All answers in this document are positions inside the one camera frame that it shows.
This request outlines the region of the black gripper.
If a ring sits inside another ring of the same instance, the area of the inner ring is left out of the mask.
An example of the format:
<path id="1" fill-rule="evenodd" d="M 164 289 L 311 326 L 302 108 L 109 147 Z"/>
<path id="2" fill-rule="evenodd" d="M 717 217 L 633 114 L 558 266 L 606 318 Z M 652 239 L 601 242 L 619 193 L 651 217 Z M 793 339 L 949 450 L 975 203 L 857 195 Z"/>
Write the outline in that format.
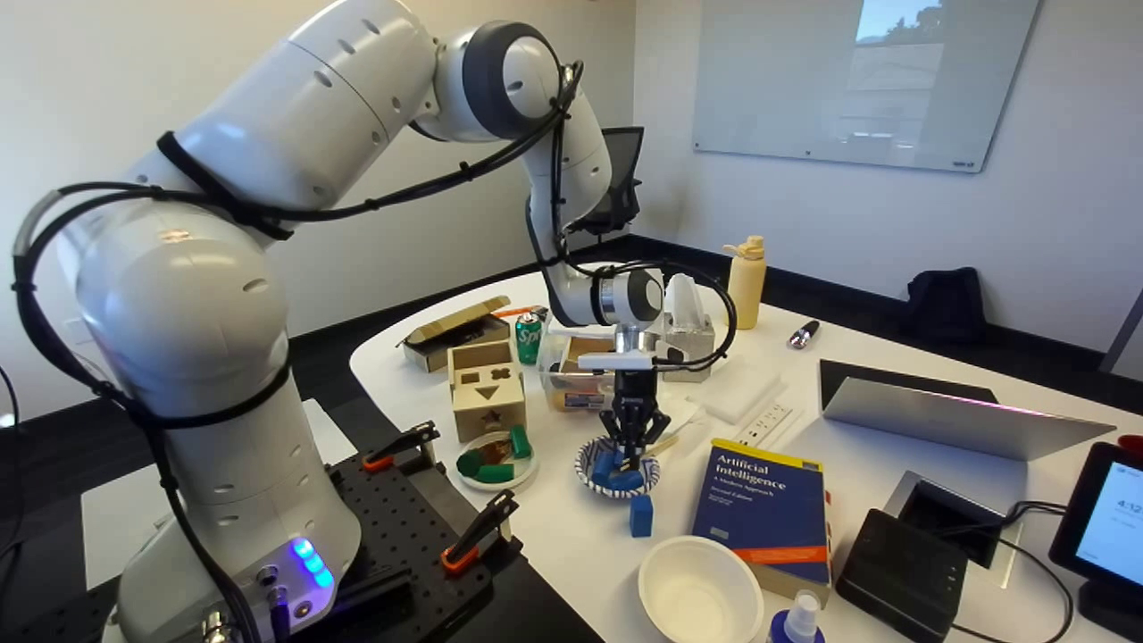
<path id="1" fill-rule="evenodd" d="M 625 444 L 644 444 L 640 460 L 651 460 L 665 444 L 667 413 L 658 409 L 652 372 L 619 372 L 610 409 L 601 413 L 606 430 L 606 463 L 625 467 Z"/>

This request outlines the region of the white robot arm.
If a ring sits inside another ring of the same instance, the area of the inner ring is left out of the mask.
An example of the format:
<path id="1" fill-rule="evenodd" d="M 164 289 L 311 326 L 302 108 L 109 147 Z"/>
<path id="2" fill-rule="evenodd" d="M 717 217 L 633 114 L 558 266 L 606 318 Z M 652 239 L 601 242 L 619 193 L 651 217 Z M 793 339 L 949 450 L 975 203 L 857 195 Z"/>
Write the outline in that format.
<path id="1" fill-rule="evenodd" d="M 652 267 L 565 257 L 614 175 L 583 74 L 527 22 L 435 35 L 404 0 L 332 0 L 129 172 L 29 206 L 23 330 L 139 424 L 173 506 L 118 576 L 107 643 L 288 643 L 342 603 L 365 523 L 302 411 L 275 247 L 376 212 L 354 187 L 400 131 L 485 154 L 388 203 L 517 163 L 546 307 L 614 334 L 661 323 Z"/>

